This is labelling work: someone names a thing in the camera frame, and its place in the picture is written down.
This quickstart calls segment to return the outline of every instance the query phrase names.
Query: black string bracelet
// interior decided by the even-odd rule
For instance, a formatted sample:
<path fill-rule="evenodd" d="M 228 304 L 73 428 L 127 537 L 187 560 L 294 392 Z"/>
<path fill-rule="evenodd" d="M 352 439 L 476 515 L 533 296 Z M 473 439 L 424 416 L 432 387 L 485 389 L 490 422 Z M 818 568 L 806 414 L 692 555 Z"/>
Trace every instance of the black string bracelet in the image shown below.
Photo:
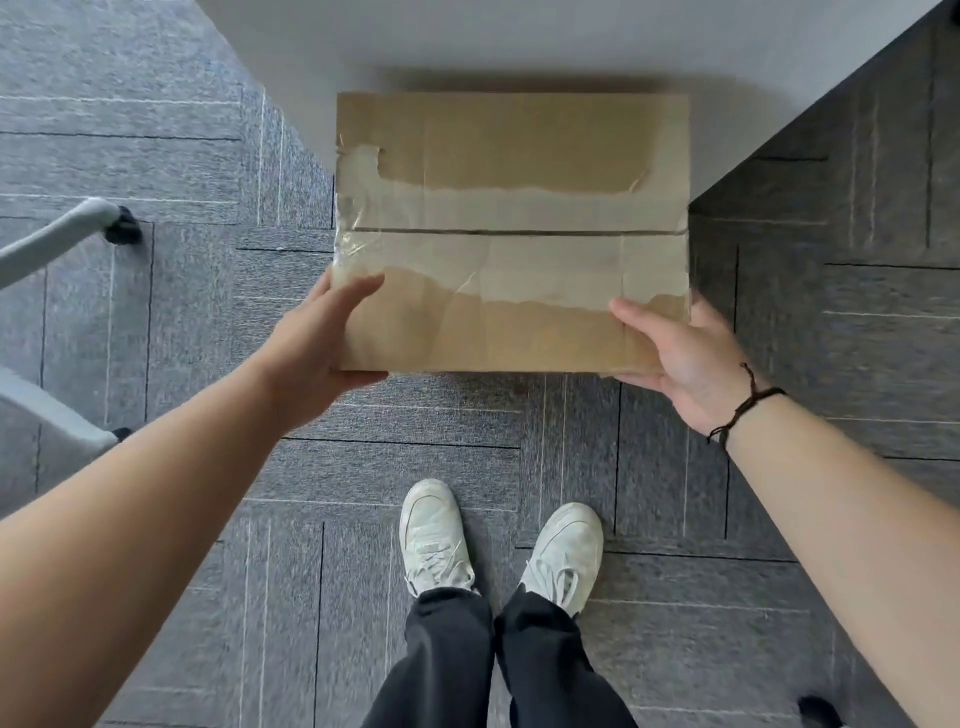
<path fill-rule="evenodd" d="M 710 442 L 711 440 L 713 440 L 715 436 L 719 435 L 719 437 L 717 437 L 716 442 L 720 443 L 720 447 L 723 448 L 724 450 L 727 449 L 727 440 L 730 438 L 730 431 L 733 428 L 733 426 L 736 425 L 737 422 L 739 422 L 740 418 L 743 417 L 747 412 L 749 412 L 754 407 L 756 407 L 756 404 L 758 402 L 762 402 L 766 400 L 768 397 L 773 397 L 774 395 L 786 396 L 786 392 L 784 392 L 779 387 L 770 387 L 770 389 L 764 389 L 762 392 L 758 392 L 756 390 L 756 377 L 754 376 L 754 370 L 752 370 L 747 365 L 747 362 L 745 361 L 741 361 L 740 366 L 746 369 L 747 374 L 750 375 L 750 396 L 743 402 L 743 404 L 741 404 L 739 407 L 733 410 L 732 420 L 730 420 L 725 425 L 720 425 L 719 427 L 716 427 L 707 436 L 707 441 Z"/>

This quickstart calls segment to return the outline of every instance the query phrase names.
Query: pant leg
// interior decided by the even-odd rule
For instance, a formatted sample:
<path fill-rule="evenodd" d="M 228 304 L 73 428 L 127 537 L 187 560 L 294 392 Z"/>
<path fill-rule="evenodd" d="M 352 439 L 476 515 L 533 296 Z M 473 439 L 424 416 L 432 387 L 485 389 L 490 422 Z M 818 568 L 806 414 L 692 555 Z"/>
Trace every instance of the pant leg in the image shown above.
<path fill-rule="evenodd" d="M 490 604 L 463 589 L 424 592 L 407 617 L 407 655 L 364 728 L 484 728 L 493 670 Z"/>
<path fill-rule="evenodd" d="M 593 671 L 580 629 L 563 609 L 520 585 L 494 625 L 514 728 L 636 728 L 620 696 Z"/>

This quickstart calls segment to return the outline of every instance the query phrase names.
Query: caster wheel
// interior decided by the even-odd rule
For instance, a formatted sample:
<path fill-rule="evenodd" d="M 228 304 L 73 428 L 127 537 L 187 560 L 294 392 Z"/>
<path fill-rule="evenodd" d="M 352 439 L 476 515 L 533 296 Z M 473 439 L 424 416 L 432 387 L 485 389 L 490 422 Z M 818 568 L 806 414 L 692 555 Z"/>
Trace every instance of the caster wheel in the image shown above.
<path fill-rule="evenodd" d="M 843 728 L 845 723 L 831 703 L 817 695 L 805 695 L 797 701 L 804 728 Z"/>
<path fill-rule="evenodd" d="M 129 427 L 119 427 L 113 430 L 113 436 L 117 439 L 118 443 L 122 443 L 131 435 L 133 435 L 133 430 L 131 430 Z"/>
<path fill-rule="evenodd" d="M 143 242 L 143 230 L 133 214 L 120 206 L 120 219 L 104 230 L 104 237 L 114 245 L 136 245 Z"/>

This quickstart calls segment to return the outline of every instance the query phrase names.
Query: left hand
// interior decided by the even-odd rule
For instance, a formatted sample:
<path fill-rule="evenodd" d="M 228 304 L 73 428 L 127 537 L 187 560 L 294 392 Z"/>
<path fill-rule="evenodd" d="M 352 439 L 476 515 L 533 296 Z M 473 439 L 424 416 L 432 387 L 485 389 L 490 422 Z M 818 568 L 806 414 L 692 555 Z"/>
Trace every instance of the left hand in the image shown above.
<path fill-rule="evenodd" d="M 263 346 L 243 365 L 265 383 L 278 424 L 289 432 L 320 417 L 340 395 L 374 384 L 386 372 L 341 372 L 337 360 L 353 309 L 383 285 L 383 276 L 330 290 L 330 269 L 288 311 Z"/>

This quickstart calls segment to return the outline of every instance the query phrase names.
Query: white chair leg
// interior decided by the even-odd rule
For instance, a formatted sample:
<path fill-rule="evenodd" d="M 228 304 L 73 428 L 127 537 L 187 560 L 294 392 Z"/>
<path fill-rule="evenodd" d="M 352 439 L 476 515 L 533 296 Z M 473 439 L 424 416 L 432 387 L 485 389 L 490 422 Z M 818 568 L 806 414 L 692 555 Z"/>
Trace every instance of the white chair leg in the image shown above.
<path fill-rule="evenodd" d="M 59 430 L 94 457 L 103 454 L 118 442 L 117 436 L 112 432 L 89 423 L 35 384 L 4 367 L 0 367 L 0 400 L 9 402 Z"/>
<path fill-rule="evenodd" d="M 0 248 L 0 290 L 26 278 L 95 232 L 109 228 L 120 219 L 121 212 L 114 203 L 91 197 L 45 228 Z"/>

